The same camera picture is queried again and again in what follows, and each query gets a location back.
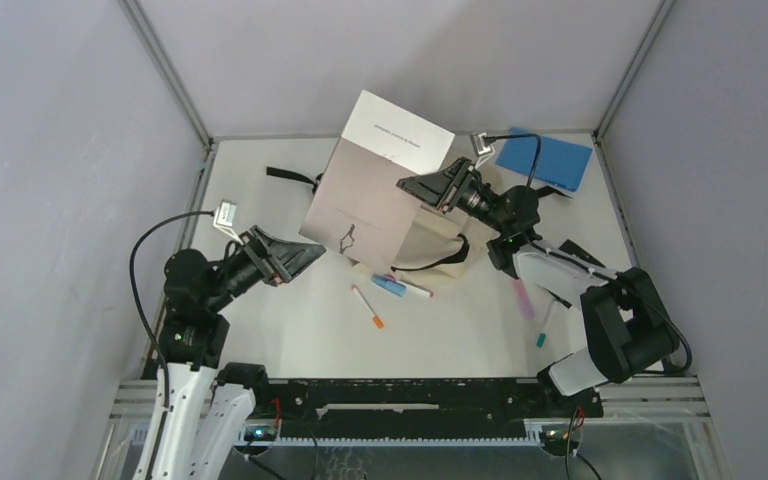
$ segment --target gray wall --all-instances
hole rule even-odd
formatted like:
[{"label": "gray wall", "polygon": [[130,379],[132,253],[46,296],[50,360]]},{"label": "gray wall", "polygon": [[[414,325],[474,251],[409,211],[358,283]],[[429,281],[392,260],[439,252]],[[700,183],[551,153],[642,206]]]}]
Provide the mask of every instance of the gray wall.
[{"label": "gray wall", "polygon": [[768,478],[768,1],[680,2],[606,146],[736,478]]},{"label": "gray wall", "polygon": [[143,0],[214,135],[340,132],[362,89],[456,130],[592,130],[660,0]]},{"label": "gray wall", "polygon": [[0,2],[0,479],[89,476],[200,156],[116,2]]}]

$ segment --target orange marker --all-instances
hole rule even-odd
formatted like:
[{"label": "orange marker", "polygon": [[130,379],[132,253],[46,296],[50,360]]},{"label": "orange marker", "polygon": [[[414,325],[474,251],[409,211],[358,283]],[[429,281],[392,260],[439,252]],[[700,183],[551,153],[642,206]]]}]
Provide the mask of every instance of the orange marker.
[{"label": "orange marker", "polygon": [[379,329],[384,328],[384,322],[381,321],[380,318],[378,318],[378,315],[375,314],[375,311],[372,309],[372,306],[369,304],[369,302],[366,301],[365,298],[363,298],[363,294],[360,293],[360,290],[358,290],[357,285],[352,285],[352,291],[355,293],[355,296],[358,297],[358,300],[360,300],[360,303],[363,304],[364,307],[369,311],[369,315],[372,317],[372,322],[375,323],[375,326]]}]

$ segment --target bag strap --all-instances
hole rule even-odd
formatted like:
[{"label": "bag strap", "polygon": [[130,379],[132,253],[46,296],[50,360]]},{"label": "bag strap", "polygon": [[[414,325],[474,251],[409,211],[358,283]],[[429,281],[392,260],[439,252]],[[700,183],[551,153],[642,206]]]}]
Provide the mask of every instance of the bag strap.
[{"label": "bag strap", "polygon": [[390,267],[390,270],[394,272],[419,272],[421,270],[428,270],[431,268],[434,268],[438,265],[449,265],[452,263],[463,263],[466,261],[467,255],[469,255],[469,240],[466,239],[466,235],[459,233],[458,238],[460,238],[463,241],[463,244],[461,245],[461,249],[457,252],[449,255],[448,257],[441,258],[440,260],[437,260],[434,263],[428,264],[424,267],[419,268],[399,268],[399,267]]},{"label": "bag strap", "polygon": [[319,188],[319,184],[322,181],[322,174],[316,176],[315,179],[310,179],[301,173],[293,172],[290,170],[284,170],[283,168],[266,167],[266,175],[268,177],[283,178],[286,180],[293,180],[295,182],[302,182],[312,187],[313,193],[316,193],[316,189]]}]

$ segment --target white table surface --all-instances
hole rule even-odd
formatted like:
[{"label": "white table surface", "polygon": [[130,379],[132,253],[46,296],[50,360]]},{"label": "white table surface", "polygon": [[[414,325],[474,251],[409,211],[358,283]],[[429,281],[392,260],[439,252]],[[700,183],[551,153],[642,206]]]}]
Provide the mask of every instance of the white table surface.
[{"label": "white table surface", "polygon": [[[586,134],[553,136],[592,147]],[[307,241],[298,230],[312,198],[310,187],[267,177],[265,169],[312,178],[324,169],[335,143],[336,138],[223,141],[202,207],[216,208],[227,198],[238,204],[237,231],[256,224],[272,236]],[[468,139],[458,137],[453,148],[466,145]],[[525,181],[498,171],[505,188]],[[546,197],[539,211],[536,230],[550,242],[560,245],[569,238],[612,268],[631,266],[595,153],[575,198]],[[199,220],[193,248],[218,259],[226,242],[209,220]],[[585,345],[580,312],[558,308],[546,344],[538,349],[535,340],[550,297],[526,285],[536,318],[524,319],[512,282],[488,259],[431,299],[399,298],[329,251],[292,283],[259,284],[223,310],[231,329],[222,363],[260,363],[273,378],[533,376]],[[383,330],[351,295],[352,284],[376,309]]]}]

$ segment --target blue notebook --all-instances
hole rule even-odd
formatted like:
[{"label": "blue notebook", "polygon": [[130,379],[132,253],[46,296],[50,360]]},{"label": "blue notebook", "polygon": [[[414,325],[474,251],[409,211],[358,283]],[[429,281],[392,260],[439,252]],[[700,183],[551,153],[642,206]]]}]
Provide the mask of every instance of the blue notebook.
[{"label": "blue notebook", "polygon": [[[511,134],[529,133],[521,128],[511,129]],[[543,148],[534,177],[551,185],[575,192],[581,186],[584,170],[593,149],[574,143],[541,137]],[[496,165],[528,176],[537,142],[533,138],[510,139],[505,142],[496,159]]]}]

